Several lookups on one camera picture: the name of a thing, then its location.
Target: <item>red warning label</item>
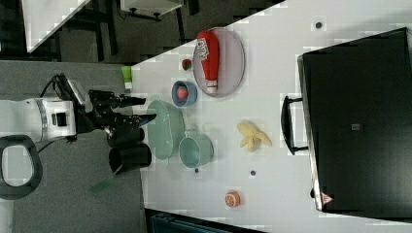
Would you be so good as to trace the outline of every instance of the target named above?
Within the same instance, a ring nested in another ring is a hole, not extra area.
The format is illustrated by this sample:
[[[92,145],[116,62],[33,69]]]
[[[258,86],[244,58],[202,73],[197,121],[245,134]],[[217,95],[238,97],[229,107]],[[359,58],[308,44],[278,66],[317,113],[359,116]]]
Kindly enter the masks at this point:
[[[333,198],[329,197],[328,195],[324,194],[321,192],[322,195],[322,202],[324,203],[324,205],[326,205],[327,203],[333,201]]]

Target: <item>white cabinet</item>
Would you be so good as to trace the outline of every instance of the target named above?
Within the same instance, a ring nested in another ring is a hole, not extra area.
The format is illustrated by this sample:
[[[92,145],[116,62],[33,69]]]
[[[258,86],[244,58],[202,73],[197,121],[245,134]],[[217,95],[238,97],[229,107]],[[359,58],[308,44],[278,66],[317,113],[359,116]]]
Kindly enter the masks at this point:
[[[136,14],[152,17],[160,16],[183,6],[183,0],[121,0],[120,7],[125,12],[136,8]]]

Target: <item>black mug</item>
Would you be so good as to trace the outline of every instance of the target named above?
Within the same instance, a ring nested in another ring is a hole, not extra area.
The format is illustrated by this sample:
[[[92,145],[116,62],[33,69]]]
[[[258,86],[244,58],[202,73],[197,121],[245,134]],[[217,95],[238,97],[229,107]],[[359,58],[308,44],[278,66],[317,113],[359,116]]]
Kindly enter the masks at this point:
[[[122,165],[118,174],[142,167],[148,167],[151,163],[152,152],[148,145],[143,143],[113,148],[109,153],[109,164],[113,172]]]
[[[107,138],[107,143],[112,148],[127,147],[142,142],[145,139],[145,131],[142,128],[131,132],[120,131],[116,138]]]

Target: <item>green cup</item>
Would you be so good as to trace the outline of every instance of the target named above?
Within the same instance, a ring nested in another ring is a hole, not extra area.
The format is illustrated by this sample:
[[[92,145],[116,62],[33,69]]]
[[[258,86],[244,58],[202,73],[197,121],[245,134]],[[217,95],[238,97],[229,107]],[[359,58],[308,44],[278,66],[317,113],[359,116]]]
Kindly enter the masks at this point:
[[[121,67],[121,73],[123,74],[123,79],[125,83],[131,83],[131,66]]]
[[[196,135],[188,131],[187,137],[179,144],[179,154],[182,162],[189,168],[196,168],[212,160],[212,142],[205,135]]]

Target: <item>briefcase handle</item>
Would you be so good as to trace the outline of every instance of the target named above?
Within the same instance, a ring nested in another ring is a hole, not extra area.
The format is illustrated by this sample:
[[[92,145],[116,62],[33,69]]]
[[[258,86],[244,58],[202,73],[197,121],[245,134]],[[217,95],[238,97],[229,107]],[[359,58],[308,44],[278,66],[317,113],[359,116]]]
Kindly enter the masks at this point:
[[[293,127],[292,127],[292,115],[290,104],[295,102],[302,101],[302,98],[291,99],[289,96],[285,97],[284,104],[282,106],[281,113],[281,124],[282,124],[282,133],[285,138],[286,145],[288,146],[291,153],[294,155],[295,152],[300,150],[309,150],[308,147],[298,148],[294,146],[293,139]]]

